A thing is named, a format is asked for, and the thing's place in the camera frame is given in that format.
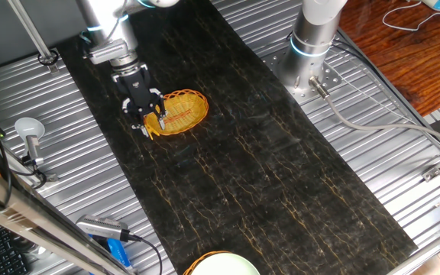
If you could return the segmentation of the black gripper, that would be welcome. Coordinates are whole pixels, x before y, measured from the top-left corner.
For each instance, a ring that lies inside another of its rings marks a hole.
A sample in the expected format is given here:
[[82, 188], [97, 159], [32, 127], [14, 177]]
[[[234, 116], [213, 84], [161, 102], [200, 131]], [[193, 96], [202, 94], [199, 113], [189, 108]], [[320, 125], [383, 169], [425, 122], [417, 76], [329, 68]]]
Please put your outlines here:
[[140, 130], [148, 138], [149, 131], [144, 126], [142, 112], [150, 112], [153, 109], [157, 116], [160, 128], [165, 129], [164, 118], [167, 111], [164, 105], [163, 94], [156, 88], [150, 88], [150, 74], [145, 63], [138, 63], [129, 70], [115, 72], [112, 80], [118, 87], [118, 91], [127, 98], [122, 102], [122, 111], [131, 119], [131, 128]]

